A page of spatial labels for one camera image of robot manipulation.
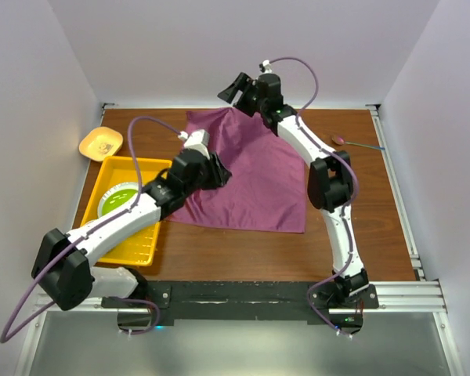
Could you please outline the iridescent rainbow metal spoon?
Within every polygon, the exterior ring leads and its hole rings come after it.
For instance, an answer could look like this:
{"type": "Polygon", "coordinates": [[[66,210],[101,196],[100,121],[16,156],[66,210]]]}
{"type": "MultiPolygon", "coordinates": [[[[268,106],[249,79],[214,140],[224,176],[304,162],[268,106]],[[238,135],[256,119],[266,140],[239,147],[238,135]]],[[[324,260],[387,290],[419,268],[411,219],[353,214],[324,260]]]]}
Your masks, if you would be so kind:
{"type": "Polygon", "coordinates": [[[367,145],[363,143],[348,142],[348,141],[345,141],[342,137],[337,136],[337,135],[333,135],[331,137],[331,141],[336,146],[350,145],[350,146],[364,147],[364,148],[372,149],[372,150],[385,150],[385,148],[382,146],[374,146],[374,145],[367,145]]]}

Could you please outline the purple cloth napkin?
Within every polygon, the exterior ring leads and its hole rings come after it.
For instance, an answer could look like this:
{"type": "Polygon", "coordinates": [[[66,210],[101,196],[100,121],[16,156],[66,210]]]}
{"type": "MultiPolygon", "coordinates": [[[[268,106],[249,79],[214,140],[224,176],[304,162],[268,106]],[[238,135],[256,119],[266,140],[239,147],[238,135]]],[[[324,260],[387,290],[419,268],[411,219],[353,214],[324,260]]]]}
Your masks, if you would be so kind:
{"type": "Polygon", "coordinates": [[[231,172],[217,190],[199,190],[170,222],[229,230],[304,233],[305,163],[262,122],[225,107],[190,111],[188,133],[203,129],[209,148],[231,172]]]}

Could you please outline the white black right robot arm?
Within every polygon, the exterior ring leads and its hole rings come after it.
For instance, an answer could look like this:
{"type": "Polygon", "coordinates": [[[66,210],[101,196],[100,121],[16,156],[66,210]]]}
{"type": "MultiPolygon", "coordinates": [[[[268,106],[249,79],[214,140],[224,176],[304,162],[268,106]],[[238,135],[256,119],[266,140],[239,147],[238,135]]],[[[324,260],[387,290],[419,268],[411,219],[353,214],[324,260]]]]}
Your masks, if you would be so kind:
{"type": "Polygon", "coordinates": [[[324,218],[333,256],[333,276],[324,286],[339,306],[352,307],[369,280],[353,231],[352,202],[358,194],[358,179],[349,154],[328,146],[284,102],[280,77],[274,73],[256,79],[240,73],[217,97],[249,117],[259,114],[263,124],[309,166],[308,198],[324,218]]]}

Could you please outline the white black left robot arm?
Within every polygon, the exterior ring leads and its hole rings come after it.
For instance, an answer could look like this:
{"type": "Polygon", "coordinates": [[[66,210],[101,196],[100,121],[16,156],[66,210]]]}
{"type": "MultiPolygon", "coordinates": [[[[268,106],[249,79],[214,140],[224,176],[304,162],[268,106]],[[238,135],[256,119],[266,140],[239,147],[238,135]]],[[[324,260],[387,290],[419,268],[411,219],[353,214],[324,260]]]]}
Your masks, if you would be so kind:
{"type": "Polygon", "coordinates": [[[181,151],[170,167],[118,209],[67,233],[50,230],[42,238],[31,270],[34,282],[63,311],[94,295],[116,296],[129,307],[141,306],[146,288],[134,272],[95,264],[135,233],[179,210],[193,193],[222,188],[231,176],[217,153],[181,151]]]}

